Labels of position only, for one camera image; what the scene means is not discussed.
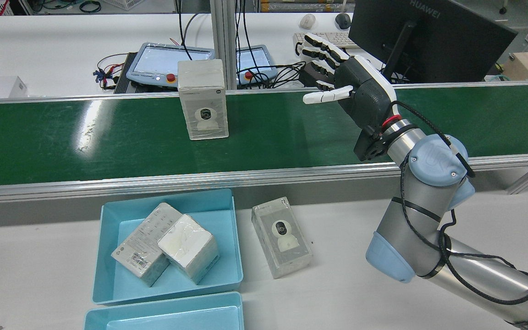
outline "white mouse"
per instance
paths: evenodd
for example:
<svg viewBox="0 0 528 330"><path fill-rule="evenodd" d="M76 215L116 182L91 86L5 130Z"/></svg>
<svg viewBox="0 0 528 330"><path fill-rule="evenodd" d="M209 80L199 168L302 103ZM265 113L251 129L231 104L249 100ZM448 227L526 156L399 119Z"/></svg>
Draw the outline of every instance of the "white mouse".
<svg viewBox="0 0 528 330"><path fill-rule="evenodd" d="M308 13L304 15L299 23L299 26L303 29L310 30L311 27L315 24L315 15Z"/></svg>

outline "black mouse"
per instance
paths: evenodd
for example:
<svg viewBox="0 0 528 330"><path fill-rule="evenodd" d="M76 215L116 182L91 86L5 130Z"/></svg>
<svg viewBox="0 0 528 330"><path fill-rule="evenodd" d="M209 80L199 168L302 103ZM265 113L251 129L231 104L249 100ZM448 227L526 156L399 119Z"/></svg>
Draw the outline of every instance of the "black mouse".
<svg viewBox="0 0 528 330"><path fill-rule="evenodd" d="M350 25L352 25L352 19L350 19L350 15L344 12L340 12L339 14L337 14L337 16L335 17L335 22L337 23L337 26L342 30L345 30L349 28Z"/></svg>

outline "white keyboard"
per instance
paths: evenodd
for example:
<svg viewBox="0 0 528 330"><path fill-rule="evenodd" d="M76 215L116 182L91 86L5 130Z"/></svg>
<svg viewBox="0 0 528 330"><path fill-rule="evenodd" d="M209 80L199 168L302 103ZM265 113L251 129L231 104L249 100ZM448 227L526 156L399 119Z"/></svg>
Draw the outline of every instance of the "white keyboard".
<svg viewBox="0 0 528 330"><path fill-rule="evenodd" d="M313 32L313 34L335 44L335 46L338 46L339 48L360 48L360 46L355 44L347 36L348 32ZM293 35L293 43L297 44L297 42L304 42L304 35L305 33L295 33Z"/></svg>

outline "light blue tray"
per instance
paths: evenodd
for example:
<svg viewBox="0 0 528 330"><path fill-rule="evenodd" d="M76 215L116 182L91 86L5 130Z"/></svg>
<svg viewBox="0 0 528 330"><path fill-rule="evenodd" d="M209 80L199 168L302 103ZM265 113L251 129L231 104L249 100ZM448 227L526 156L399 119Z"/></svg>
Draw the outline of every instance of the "light blue tray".
<svg viewBox="0 0 528 330"><path fill-rule="evenodd" d="M111 252L161 202L188 213L217 241L220 259L197 285L174 265L147 286L111 257ZM101 230L93 302L139 303L235 290L243 280L233 195L229 189L115 201L101 208Z"/></svg>
<svg viewBox="0 0 528 330"><path fill-rule="evenodd" d="M84 330L243 330L237 292L92 309Z"/></svg>

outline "computer monitor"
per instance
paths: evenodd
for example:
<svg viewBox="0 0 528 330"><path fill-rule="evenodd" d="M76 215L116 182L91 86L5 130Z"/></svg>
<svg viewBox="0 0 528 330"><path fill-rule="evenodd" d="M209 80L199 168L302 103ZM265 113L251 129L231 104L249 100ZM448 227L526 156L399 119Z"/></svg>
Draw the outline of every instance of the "computer monitor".
<svg viewBox="0 0 528 330"><path fill-rule="evenodd" d="M451 0L356 0L349 33L412 83L482 81L516 35Z"/></svg>

